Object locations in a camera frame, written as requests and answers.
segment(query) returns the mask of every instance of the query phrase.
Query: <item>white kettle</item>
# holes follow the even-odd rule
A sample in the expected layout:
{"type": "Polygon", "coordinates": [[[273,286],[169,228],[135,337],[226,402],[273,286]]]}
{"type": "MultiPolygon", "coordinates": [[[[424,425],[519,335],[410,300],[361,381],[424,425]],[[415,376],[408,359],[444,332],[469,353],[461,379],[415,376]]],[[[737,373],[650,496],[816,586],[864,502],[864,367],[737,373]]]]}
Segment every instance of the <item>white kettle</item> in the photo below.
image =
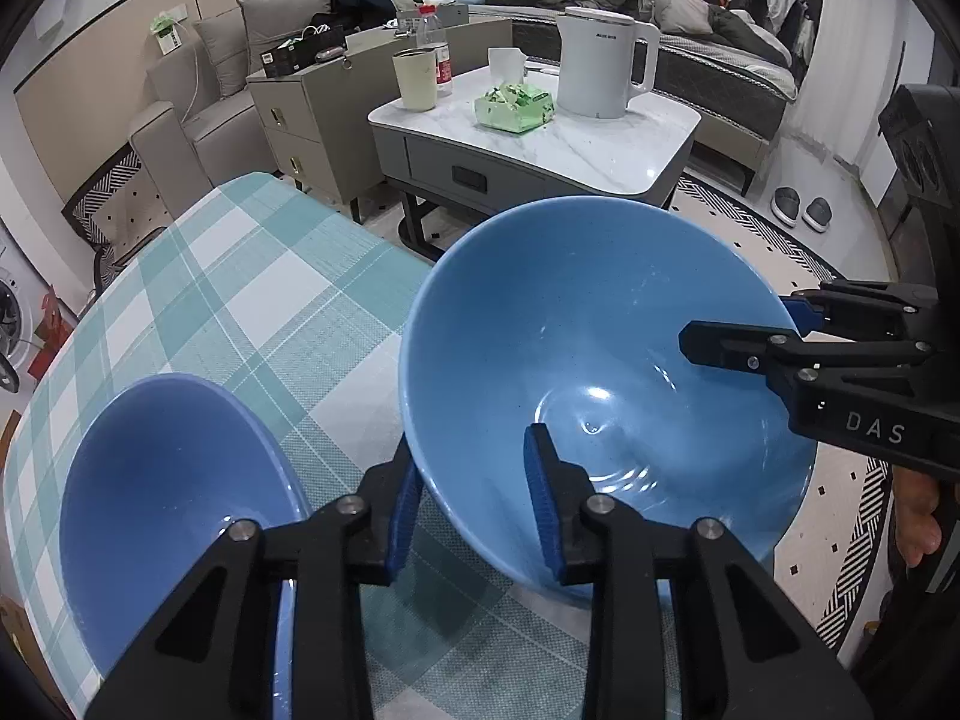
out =
{"type": "Polygon", "coordinates": [[[659,29],[622,13],[568,7],[560,28],[560,87],[557,105],[594,119],[617,119],[627,103],[654,88],[659,29]],[[632,82],[637,38],[647,42],[643,84],[632,82]]]}

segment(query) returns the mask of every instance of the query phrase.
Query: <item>gray shoe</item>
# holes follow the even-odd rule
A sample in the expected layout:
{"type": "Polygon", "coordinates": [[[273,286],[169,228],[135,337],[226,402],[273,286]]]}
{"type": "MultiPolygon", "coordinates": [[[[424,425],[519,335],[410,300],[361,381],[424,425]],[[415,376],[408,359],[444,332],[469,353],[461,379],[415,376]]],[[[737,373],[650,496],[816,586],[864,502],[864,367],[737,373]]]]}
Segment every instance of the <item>gray shoe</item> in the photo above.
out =
{"type": "Polygon", "coordinates": [[[800,215],[800,196],[790,187],[780,187],[770,201],[770,210],[787,227],[796,227],[797,217],[800,215]]]}
{"type": "Polygon", "coordinates": [[[817,232],[827,232],[833,212],[829,203],[822,197],[816,197],[803,211],[803,221],[817,232]]]}

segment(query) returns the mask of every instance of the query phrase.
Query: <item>white cup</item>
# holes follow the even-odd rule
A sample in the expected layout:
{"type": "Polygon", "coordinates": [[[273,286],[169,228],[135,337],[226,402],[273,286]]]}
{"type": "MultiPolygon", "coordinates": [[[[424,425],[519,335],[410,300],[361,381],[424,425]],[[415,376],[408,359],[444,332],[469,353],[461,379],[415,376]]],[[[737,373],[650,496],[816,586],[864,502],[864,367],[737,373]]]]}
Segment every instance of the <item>white cup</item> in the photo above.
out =
{"type": "Polygon", "coordinates": [[[404,108],[428,111],[437,107],[437,60],[433,49],[395,53],[394,70],[404,108]]]}
{"type": "Polygon", "coordinates": [[[488,49],[493,86],[501,83],[523,83],[523,66],[527,55],[520,49],[488,49]]]}

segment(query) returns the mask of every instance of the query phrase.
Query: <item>person's hand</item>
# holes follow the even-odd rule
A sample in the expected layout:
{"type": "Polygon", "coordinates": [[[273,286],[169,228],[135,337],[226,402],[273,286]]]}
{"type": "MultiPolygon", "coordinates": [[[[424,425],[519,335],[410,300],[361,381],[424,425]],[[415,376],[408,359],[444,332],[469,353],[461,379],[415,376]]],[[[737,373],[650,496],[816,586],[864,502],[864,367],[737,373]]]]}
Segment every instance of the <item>person's hand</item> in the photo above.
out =
{"type": "Polygon", "coordinates": [[[911,568],[915,568],[924,555],[932,555],[940,547],[943,535],[933,518],[939,502],[940,488],[935,479],[894,467],[896,549],[911,568]]]}

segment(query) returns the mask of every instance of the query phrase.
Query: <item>light blue bowl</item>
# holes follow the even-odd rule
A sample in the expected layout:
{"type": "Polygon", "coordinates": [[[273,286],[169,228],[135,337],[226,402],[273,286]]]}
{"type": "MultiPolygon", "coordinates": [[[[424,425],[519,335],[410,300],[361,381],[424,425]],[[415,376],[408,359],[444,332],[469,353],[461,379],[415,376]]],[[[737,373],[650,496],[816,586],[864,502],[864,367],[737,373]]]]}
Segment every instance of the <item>light blue bowl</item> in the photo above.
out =
{"type": "Polygon", "coordinates": [[[800,507],[815,442],[763,377],[696,367],[691,319],[793,328],[722,242],[643,203],[560,197],[465,235],[416,296],[400,352],[407,440],[440,507],[510,578],[565,597],[544,564],[523,431],[645,517],[712,515],[760,560],[800,507]]]}
{"type": "MultiPolygon", "coordinates": [[[[234,519],[264,528],[309,514],[274,437],[222,386],[169,373],[137,382],[80,442],[61,508],[66,599],[106,675],[234,519]]],[[[293,594],[282,591],[275,716],[286,716],[293,594]]]]}

